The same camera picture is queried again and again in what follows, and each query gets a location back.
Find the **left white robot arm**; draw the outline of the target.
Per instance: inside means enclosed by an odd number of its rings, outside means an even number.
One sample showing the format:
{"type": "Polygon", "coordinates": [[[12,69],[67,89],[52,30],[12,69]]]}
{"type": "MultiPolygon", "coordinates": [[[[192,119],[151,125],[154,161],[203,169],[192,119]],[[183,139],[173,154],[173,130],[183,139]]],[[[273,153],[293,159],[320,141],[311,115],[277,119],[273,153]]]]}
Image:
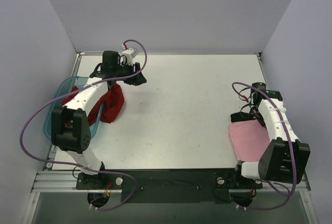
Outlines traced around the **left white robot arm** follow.
{"type": "Polygon", "coordinates": [[[105,186],[107,176],[101,172],[103,162],[89,147],[90,127],[99,120],[111,123],[119,115],[125,98],[118,81],[133,86],[146,83],[140,64],[134,61],[137,54],[135,48],[126,48],[122,53],[104,51],[101,63],[88,77],[84,90],[74,87],[73,94],[51,113],[52,144],[82,166],[81,171],[89,175],[88,183],[95,189],[105,186]]]}

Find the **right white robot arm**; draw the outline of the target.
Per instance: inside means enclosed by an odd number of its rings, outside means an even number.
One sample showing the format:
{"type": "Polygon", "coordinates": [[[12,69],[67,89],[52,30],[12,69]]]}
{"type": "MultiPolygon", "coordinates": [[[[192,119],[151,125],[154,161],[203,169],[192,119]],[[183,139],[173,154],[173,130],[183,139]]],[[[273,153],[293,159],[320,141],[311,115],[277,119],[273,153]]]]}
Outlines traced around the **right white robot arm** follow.
{"type": "Polygon", "coordinates": [[[244,88],[250,90],[249,96],[237,94],[250,110],[231,114],[228,125],[238,160],[232,183],[244,187],[252,179],[299,184],[311,150],[293,131],[281,93],[263,82],[244,88]]]}

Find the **pink t shirt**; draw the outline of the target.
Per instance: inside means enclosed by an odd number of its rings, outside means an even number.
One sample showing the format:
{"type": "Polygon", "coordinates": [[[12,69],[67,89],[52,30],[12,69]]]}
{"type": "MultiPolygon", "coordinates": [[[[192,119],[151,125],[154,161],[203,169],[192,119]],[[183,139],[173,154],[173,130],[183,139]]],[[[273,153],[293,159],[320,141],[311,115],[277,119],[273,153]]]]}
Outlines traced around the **pink t shirt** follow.
{"type": "Polygon", "coordinates": [[[236,153],[242,162],[258,162],[268,147],[268,132],[257,120],[231,123],[228,133],[236,153]]]}

